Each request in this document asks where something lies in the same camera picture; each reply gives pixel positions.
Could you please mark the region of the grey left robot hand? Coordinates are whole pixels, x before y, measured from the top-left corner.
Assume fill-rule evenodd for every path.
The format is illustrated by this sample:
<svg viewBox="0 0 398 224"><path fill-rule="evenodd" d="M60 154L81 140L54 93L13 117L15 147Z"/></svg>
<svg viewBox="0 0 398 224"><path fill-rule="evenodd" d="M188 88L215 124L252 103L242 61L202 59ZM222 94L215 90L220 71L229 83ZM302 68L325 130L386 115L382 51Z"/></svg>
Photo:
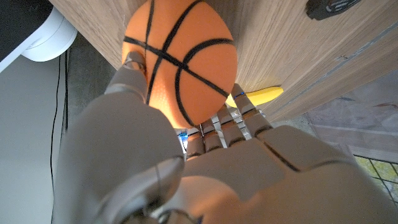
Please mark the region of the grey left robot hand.
<svg viewBox="0 0 398 224"><path fill-rule="evenodd" d="M183 154L144 103L144 59L129 52L59 152L54 223L396 223L397 207L346 154L261 114L251 139Z"/></svg>

